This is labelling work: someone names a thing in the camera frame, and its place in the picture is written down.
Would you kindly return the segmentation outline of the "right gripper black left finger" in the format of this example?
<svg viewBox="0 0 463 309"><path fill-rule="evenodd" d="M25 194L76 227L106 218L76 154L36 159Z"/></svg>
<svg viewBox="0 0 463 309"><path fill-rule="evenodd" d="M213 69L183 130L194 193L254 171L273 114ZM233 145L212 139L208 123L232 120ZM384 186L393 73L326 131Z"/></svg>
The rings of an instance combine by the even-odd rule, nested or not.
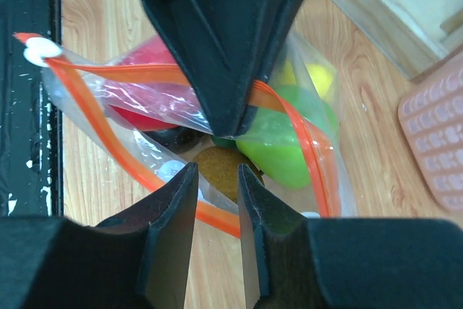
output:
<svg viewBox="0 0 463 309"><path fill-rule="evenodd" d="M1 219L3 308L182 308L198 192L187 164L94 227L64 217Z"/></svg>

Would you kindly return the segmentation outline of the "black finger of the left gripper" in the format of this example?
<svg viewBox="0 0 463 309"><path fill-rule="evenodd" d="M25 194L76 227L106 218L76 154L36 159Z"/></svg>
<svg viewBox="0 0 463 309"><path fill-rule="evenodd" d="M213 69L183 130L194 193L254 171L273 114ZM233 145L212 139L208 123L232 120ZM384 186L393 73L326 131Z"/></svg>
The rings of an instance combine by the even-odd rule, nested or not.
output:
<svg viewBox="0 0 463 309"><path fill-rule="evenodd" d="M247 97L280 0L142 0L214 135L243 134Z"/></svg>
<svg viewBox="0 0 463 309"><path fill-rule="evenodd" d="M250 85L255 80L268 82L269 75L303 0L236 0L239 39L234 57L239 70L240 115L235 135L250 129L255 109L246 106Z"/></svg>

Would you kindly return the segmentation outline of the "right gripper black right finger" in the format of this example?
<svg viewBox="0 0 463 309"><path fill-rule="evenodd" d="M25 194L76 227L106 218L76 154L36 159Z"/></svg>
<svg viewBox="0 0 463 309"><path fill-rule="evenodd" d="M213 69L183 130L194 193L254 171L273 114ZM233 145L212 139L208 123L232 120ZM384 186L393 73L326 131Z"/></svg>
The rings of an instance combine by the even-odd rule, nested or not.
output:
<svg viewBox="0 0 463 309"><path fill-rule="evenodd" d="M247 308L460 308L462 230L444 219L308 218L238 168Z"/></svg>

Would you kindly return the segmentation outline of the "light green fake apple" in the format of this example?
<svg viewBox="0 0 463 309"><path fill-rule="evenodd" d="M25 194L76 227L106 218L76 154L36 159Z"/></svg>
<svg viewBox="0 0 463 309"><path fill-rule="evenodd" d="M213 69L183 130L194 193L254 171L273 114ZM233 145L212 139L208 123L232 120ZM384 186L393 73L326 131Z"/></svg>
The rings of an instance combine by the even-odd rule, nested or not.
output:
<svg viewBox="0 0 463 309"><path fill-rule="evenodd" d="M296 85L280 85L274 90L330 140L339 141L339 118L331 106L314 92ZM311 183L300 143L286 114L258 109L252 127L236 143L254 165L286 188L296 190Z"/></svg>

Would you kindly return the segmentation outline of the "clear zip top bag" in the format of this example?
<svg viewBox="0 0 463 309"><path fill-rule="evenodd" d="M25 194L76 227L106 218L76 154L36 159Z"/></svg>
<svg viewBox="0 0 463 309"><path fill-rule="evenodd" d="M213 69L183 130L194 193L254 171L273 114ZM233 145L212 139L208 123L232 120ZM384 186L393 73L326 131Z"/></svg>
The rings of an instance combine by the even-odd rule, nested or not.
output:
<svg viewBox="0 0 463 309"><path fill-rule="evenodd" d="M269 83L252 87L241 135L214 135L197 96L158 36L97 65L36 33L16 33L51 103L148 190L188 162L200 168L197 218L239 235L237 168L307 217L357 209L339 150L336 68L296 32Z"/></svg>

